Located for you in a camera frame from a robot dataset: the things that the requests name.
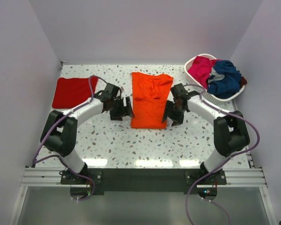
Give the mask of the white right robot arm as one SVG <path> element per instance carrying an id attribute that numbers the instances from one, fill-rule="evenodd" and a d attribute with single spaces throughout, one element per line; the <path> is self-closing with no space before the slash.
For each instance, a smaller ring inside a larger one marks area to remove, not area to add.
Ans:
<path id="1" fill-rule="evenodd" d="M 173 101 L 166 101 L 162 121 L 172 120 L 172 126 L 183 124 L 184 113 L 193 112 L 213 124 L 214 150 L 201 163 L 199 178 L 204 184 L 210 184 L 221 170 L 222 163 L 233 153 L 243 150 L 250 143 L 245 122 L 239 111 L 228 112 L 216 109 L 212 103 L 203 103 L 197 91 L 188 92 L 183 84 L 174 85 L 170 89 Z"/>

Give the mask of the orange t shirt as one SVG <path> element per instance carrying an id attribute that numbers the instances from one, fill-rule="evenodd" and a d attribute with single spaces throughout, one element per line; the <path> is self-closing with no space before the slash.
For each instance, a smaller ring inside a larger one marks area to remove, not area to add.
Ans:
<path id="1" fill-rule="evenodd" d="M 174 78 L 167 74 L 147 75 L 132 72 L 133 113 L 131 128 L 164 129 L 166 101 Z"/>

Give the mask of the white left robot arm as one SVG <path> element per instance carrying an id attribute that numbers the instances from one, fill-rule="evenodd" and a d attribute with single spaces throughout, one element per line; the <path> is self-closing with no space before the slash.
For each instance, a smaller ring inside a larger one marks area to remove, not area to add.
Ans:
<path id="1" fill-rule="evenodd" d="M 51 111 L 37 152 L 43 146 L 54 152 L 71 171 L 72 180 L 77 184 L 84 183 L 88 178 L 88 166 L 75 150 L 77 129 L 90 118 L 104 112 L 109 112 L 113 121 L 121 121 L 126 116 L 134 118 L 130 98 L 122 97 L 121 93 L 120 87 L 107 83 L 104 90 L 97 93 L 91 90 L 91 97 L 74 108 L 63 112 Z"/>

